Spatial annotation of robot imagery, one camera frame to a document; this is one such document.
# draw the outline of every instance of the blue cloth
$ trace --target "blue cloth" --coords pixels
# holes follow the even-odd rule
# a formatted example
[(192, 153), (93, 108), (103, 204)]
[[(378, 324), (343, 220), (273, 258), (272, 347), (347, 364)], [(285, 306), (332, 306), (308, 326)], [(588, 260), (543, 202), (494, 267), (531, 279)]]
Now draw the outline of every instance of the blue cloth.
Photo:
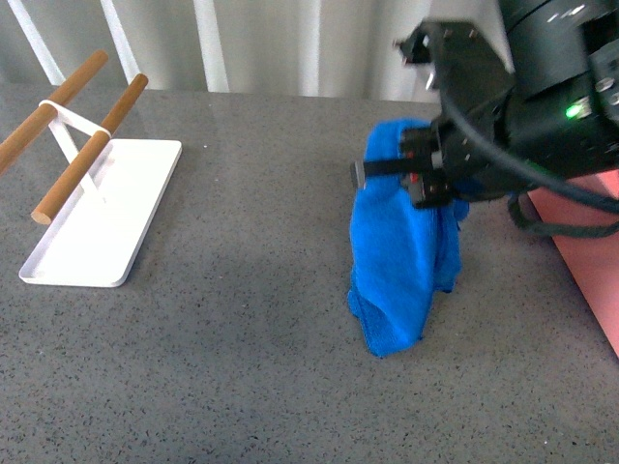
[[(365, 160), (398, 158), (402, 130), (426, 126), (411, 119), (380, 123), (368, 137)], [(454, 289), (461, 267), (457, 222), (467, 214), (468, 203), (459, 200), (416, 210), (399, 175), (370, 178), (358, 190), (348, 304), (373, 355), (388, 356), (421, 339), (432, 294)]]

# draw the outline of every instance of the wooden dowel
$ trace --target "wooden dowel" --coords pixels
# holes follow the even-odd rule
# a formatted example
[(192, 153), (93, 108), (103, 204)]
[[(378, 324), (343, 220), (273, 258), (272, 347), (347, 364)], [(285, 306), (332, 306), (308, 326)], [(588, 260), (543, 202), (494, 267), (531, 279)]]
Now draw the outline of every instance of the wooden dowel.
[[(146, 87), (146, 84), (148, 84), (148, 78), (144, 74), (138, 74), (107, 116), (105, 116), (101, 126), (111, 134), (115, 133), (144, 90), (144, 87)], [(60, 175), (56, 183), (49, 189), (41, 203), (30, 215), (35, 222), (44, 225), (51, 224), (109, 140), (109, 135), (102, 130), (98, 130), (90, 137), (75, 159)]]
[[(66, 105), (84, 88), (107, 62), (107, 53), (97, 50), (47, 99)], [(50, 104), (42, 104), (0, 144), (0, 176), (17, 160), (24, 149), (47, 127), (58, 112)]]

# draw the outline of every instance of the white tray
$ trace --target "white tray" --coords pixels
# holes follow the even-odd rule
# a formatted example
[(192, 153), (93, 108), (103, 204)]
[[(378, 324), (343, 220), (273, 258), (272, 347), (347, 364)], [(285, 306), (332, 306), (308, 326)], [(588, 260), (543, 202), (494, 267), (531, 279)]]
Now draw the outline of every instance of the white tray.
[(113, 139), (19, 277), (40, 285), (117, 287), (126, 279), (181, 154), (176, 140)]

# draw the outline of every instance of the drying rack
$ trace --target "drying rack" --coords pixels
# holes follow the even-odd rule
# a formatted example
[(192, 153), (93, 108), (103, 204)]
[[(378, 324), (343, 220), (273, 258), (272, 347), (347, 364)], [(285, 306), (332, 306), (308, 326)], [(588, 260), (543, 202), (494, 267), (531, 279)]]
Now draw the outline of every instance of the drying rack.
[[(148, 83), (143, 74), (100, 125), (65, 107), (106, 61), (95, 52), (0, 144), (0, 175), (46, 127), (69, 162), (31, 214), (48, 227), (19, 271), (27, 283), (121, 285), (180, 157), (176, 140), (112, 138)], [(90, 135), (81, 150), (67, 126)]]

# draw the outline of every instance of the granite countertop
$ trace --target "granite countertop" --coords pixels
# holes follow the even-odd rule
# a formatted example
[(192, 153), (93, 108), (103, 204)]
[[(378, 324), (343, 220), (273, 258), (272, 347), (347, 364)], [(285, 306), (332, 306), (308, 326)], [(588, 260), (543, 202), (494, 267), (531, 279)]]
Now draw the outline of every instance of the granite countertop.
[[(0, 85), (4, 139), (50, 93)], [(69, 105), (100, 121), (121, 89)], [(379, 360), (346, 292), (348, 163), (432, 105), (146, 91), (178, 139), (127, 282), (28, 285), (47, 131), (0, 179), (0, 462), (618, 462), (619, 363), (550, 240), (473, 205), (425, 339)]]

